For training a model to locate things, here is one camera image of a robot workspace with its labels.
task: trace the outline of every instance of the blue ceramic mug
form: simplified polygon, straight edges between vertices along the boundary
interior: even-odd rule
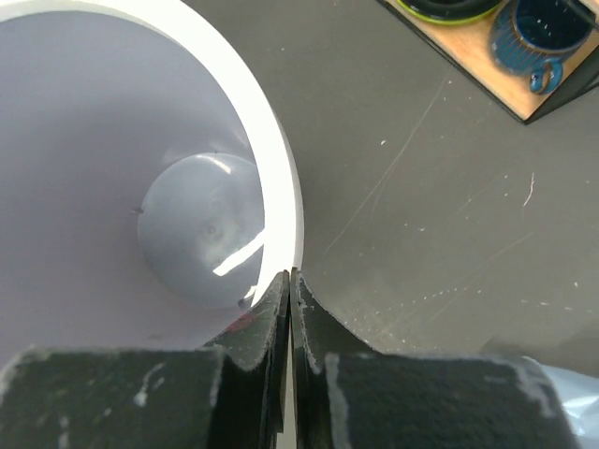
[[[562,63],[592,31],[594,15],[579,5],[585,20],[562,0],[512,0],[497,15],[490,47],[495,63],[530,77],[531,92],[549,94],[562,82]]]

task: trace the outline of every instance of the wooden tray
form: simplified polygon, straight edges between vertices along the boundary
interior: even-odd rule
[[[531,117],[550,97],[550,95],[532,94],[529,91],[528,79],[509,75],[492,61],[489,53],[489,32],[499,9],[485,19],[472,24],[443,26],[420,21],[406,12],[396,0],[384,1],[475,77],[523,121]],[[593,31],[584,45],[564,63],[563,79],[570,76],[598,46],[599,33]]]

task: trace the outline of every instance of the scratch on table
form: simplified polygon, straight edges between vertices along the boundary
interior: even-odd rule
[[[491,262],[492,260],[497,259],[498,257],[501,257],[502,254],[504,254],[505,252],[509,251],[510,249],[514,248],[516,245],[519,245],[520,243],[522,243],[524,240],[528,239],[533,233],[530,232],[528,233],[526,236],[524,236],[521,239],[518,239],[516,241],[514,241],[513,243],[510,243],[509,245],[507,245],[505,248],[503,248],[501,251],[499,251],[497,254],[489,257],[485,262],[483,262],[483,264],[481,264],[480,266],[478,266],[478,268],[482,268],[484,267],[486,264],[488,264],[489,262]],[[449,301],[445,304],[445,306],[443,306],[441,309],[439,309],[439,311],[437,311],[437,313],[435,313],[432,318],[429,320],[429,323],[434,320],[435,318],[437,318],[441,313],[443,313],[445,310],[447,310],[447,308],[453,304],[456,299],[458,299],[459,297],[461,297],[461,295],[468,290],[468,287],[472,286],[476,281],[478,281],[483,274],[485,274],[485,271],[479,273],[477,276],[475,276],[474,279],[472,279],[465,288],[463,288],[460,292],[458,292],[455,296],[453,296],[451,299],[449,299]]]
[[[524,201],[524,204],[522,204],[522,218],[524,218],[524,208],[526,207],[526,205],[528,204],[528,202],[533,197],[533,191],[534,191],[534,172],[533,172],[533,175],[531,176],[531,190],[528,193],[528,196],[526,197],[526,200]]]
[[[333,245],[335,243],[337,243],[337,240],[339,240],[343,236],[343,234],[345,234],[345,231],[347,230],[347,228],[349,227],[349,225],[352,224],[352,222],[356,219],[356,217],[358,216],[359,212],[364,208],[364,206],[366,205],[366,203],[368,202],[368,200],[371,198],[371,196],[374,195],[374,192],[376,192],[376,189],[378,188],[378,186],[381,185],[381,183],[387,178],[387,175],[390,173],[390,171],[393,169],[393,167],[395,167],[395,165],[398,163],[398,161],[400,160],[400,158],[403,155],[403,152],[405,152],[406,148],[410,144],[410,141],[412,140],[412,137],[414,136],[414,134],[416,133],[417,129],[420,127],[420,125],[422,124],[422,122],[424,121],[424,119],[426,118],[426,116],[428,115],[429,110],[431,110],[432,105],[434,105],[434,102],[439,97],[439,94],[441,93],[441,90],[443,89],[443,85],[445,84],[447,75],[448,75],[448,72],[444,76],[443,80],[441,81],[441,85],[437,89],[437,92],[434,95],[431,103],[428,105],[428,107],[426,108],[426,110],[422,114],[422,117],[420,117],[420,120],[418,121],[418,123],[416,124],[416,126],[414,127],[414,129],[412,130],[412,133],[410,133],[410,136],[406,140],[406,142],[403,145],[403,147],[400,150],[400,152],[398,152],[398,154],[395,156],[395,158],[393,159],[393,161],[391,161],[391,164],[387,167],[387,169],[385,170],[385,172],[383,173],[383,175],[381,176],[381,178],[374,185],[374,187],[372,188],[372,190],[366,195],[366,197],[360,203],[360,205],[358,206],[358,208],[356,209],[356,211],[349,218],[349,220],[347,221],[347,223],[345,224],[345,226],[343,227],[343,229],[341,230],[341,232],[337,235],[337,237],[335,237],[335,239],[333,239],[333,241],[330,243],[330,245],[327,247],[327,249],[323,252],[323,254],[328,253],[329,250],[333,247]],[[376,203],[377,202],[378,202],[378,199],[374,202],[373,212],[374,212],[374,208],[376,207]]]
[[[418,120],[418,122],[416,123],[416,126],[412,129],[412,132],[410,133],[410,136],[408,136],[408,139],[405,141],[405,143],[403,144],[402,149],[400,150],[400,152],[397,154],[397,156],[395,156],[395,159],[393,159],[393,161],[391,162],[391,165],[388,167],[387,171],[383,174],[383,177],[381,178],[381,181],[383,179],[385,179],[385,183],[381,186],[381,190],[379,191],[378,195],[376,196],[376,198],[374,199],[374,204],[373,204],[373,209],[371,210],[371,219],[374,215],[374,210],[376,209],[376,206],[378,205],[378,201],[379,199],[381,199],[381,195],[383,194],[383,192],[385,191],[385,187],[387,187],[387,182],[390,178],[390,172],[391,170],[397,165],[398,161],[400,160],[400,158],[402,157],[403,152],[405,152],[405,150],[408,148],[408,146],[410,145],[410,142],[412,141],[412,138],[414,137],[414,135],[416,134],[416,131],[418,130],[418,128],[422,125],[422,123],[424,122],[424,119],[427,117],[427,115],[429,115],[429,111],[432,108],[432,105],[435,104],[435,102],[437,101],[437,99],[439,98],[439,94],[441,93],[441,91],[443,90],[443,85],[445,84],[446,78],[447,78],[448,73],[446,73],[446,75],[443,77],[443,80],[441,81],[441,84],[439,85],[439,88],[437,89],[437,92],[435,93],[434,97],[432,98],[431,102],[429,103],[429,105],[427,106],[427,108],[424,110],[424,113],[422,114],[422,116],[420,117],[420,120]]]
[[[490,182],[486,183],[482,189],[480,189],[478,192],[476,192],[474,195],[471,195],[470,193],[468,194],[468,199],[466,199],[466,202],[464,204],[462,204],[460,206],[460,208],[458,210],[456,210],[455,212],[453,212],[452,214],[450,214],[445,221],[449,221],[451,220],[453,217],[455,217],[456,215],[458,215],[460,212],[462,212],[464,209],[466,209],[468,207],[468,205],[470,205],[470,203],[472,203],[475,199],[477,199],[479,196],[483,195],[485,192],[487,192],[487,190],[495,183],[497,182],[500,178],[502,177],[502,175],[498,175],[495,178],[493,178]]]

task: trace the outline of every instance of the dark gray table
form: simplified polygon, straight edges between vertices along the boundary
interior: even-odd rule
[[[596,90],[526,127],[374,0],[189,3],[284,125],[304,270],[342,322],[386,351],[598,373]]]

